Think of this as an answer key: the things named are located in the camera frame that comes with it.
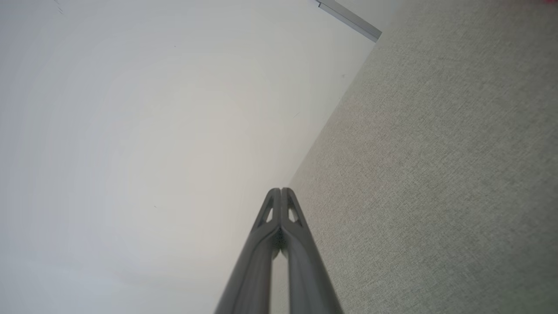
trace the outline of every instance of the carpeted floor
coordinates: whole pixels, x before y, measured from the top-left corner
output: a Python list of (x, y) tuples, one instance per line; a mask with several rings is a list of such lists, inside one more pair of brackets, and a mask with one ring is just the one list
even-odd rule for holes
[(402, 7), (291, 183), (345, 313), (558, 313), (557, 84), (556, 4)]

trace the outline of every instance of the white wall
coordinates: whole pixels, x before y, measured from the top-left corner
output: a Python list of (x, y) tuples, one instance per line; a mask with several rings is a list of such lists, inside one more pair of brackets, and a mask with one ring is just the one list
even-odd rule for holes
[(210, 313), (372, 46), (307, 0), (2, 1), (0, 312)]

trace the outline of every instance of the metal trim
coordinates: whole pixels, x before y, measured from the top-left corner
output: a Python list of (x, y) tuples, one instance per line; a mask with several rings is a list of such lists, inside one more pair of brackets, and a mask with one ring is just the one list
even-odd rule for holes
[(378, 38), (380, 38), (382, 32), (379, 29), (375, 28), (372, 24), (340, 5), (335, 0), (321, 0), (318, 2), (319, 8), (333, 15), (339, 21), (347, 24), (352, 29), (364, 35), (366, 38), (372, 40), (373, 42), (376, 42)]

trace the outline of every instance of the gray carpet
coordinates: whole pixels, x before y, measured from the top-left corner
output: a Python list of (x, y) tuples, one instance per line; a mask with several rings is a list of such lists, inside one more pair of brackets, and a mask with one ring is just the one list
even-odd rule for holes
[(558, 313), (557, 84), (557, 5), (402, 7), (291, 183), (345, 313)]

